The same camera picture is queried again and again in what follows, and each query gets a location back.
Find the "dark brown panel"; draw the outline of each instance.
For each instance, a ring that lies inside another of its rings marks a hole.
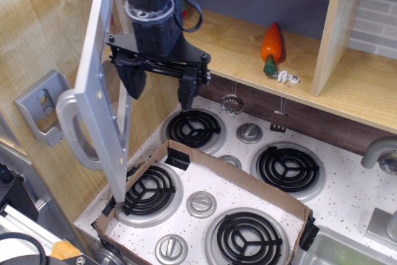
[[[231,92],[232,81],[212,75],[210,84],[202,86],[199,95],[221,102],[222,97]],[[242,84],[237,84],[237,95],[244,102],[244,112],[261,119],[271,121],[274,111],[280,110],[279,96]],[[359,155],[363,155],[377,138],[394,135],[291,100],[288,100],[284,112],[289,114],[287,128],[290,130]]]

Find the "cable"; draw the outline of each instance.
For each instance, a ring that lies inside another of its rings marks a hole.
[[[176,14],[174,14],[174,18],[175,18],[176,24],[178,25],[178,27],[181,30],[183,30],[185,32],[195,32],[201,27],[201,25],[203,23],[203,12],[200,8],[200,5],[196,2],[196,0],[186,0],[186,1],[197,10],[197,12],[200,16],[200,19],[198,20],[197,24],[194,27],[187,29],[182,25],[181,20],[178,19]]]
[[[0,241],[5,240],[5,239],[11,239],[11,238],[17,238],[17,239],[29,241],[38,250],[38,256],[40,257],[40,265],[47,265],[47,256],[45,255],[43,246],[35,238],[33,238],[29,235],[26,235],[23,233],[17,233],[17,232],[9,232],[9,233],[0,234]]]

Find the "gray wall mount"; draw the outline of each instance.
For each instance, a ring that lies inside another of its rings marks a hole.
[[[45,132],[41,131],[37,124],[55,111],[59,96],[68,89],[70,89],[70,86],[66,77],[56,70],[51,70],[32,87],[14,99],[19,112],[36,140],[50,147],[54,147],[64,136],[59,122],[56,121]]]

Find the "cardboard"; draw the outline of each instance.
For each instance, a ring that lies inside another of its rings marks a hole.
[[[199,150],[190,148],[186,145],[180,144],[173,140],[168,140],[164,143],[151,157],[148,161],[140,164],[136,172],[133,176],[131,176],[127,181],[127,190],[129,190],[134,183],[141,177],[141,175],[155,162],[161,161],[167,154],[168,149],[172,148],[177,151],[181,151],[190,157],[190,162],[200,164],[209,168],[219,177],[223,179],[227,179],[228,181],[236,184],[242,189],[249,191],[250,193],[258,196],[262,200],[268,201],[275,206],[283,209],[284,211],[296,216],[300,220],[303,221],[303,227],[298,234],[298,238],[295,241],[295,245],[290,253],[290,257],[287,261],[287,264],[290,264],[295,250],[298,248],[300,239],[303,235],[304,228],[306,227],[306,223],[309,220],[311,215],[311,210],[305,204],[301,203],[299,200],[291,197],[287,193],[281,191],[280,189],[273,187],[269,184],[266,184],[253,176],[245,173],[242,170],[236,169],[229,164],[226,164],[220,161],[218,158],[212,157],[210,155],[206,155]],[[112,209],[110,212],[102,212],[98,219],[92,224],[95,230],[98,232],[98,235],[103,240],[107,241],[112,246],[116,247],[120,250],[121,254],[126,258],[130,259],[137,264],[142,265],[151,265],[151,263],[145,261],[141,257],[134,254],[132,251],[124,247],[123,245],[117,243],[113,239],[109,238],[105,235],[105,231],[107,226],[109,225],[111,219],[113,219],[115,214],[115,210]]]

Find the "orange carrot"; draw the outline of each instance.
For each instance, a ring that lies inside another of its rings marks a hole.
[[[277,72],[275,62],[281,57],[281,37],[279,27],[275,22],[270,25],[261,46],[261,57],[265,62],[264,72],[273,76]]]

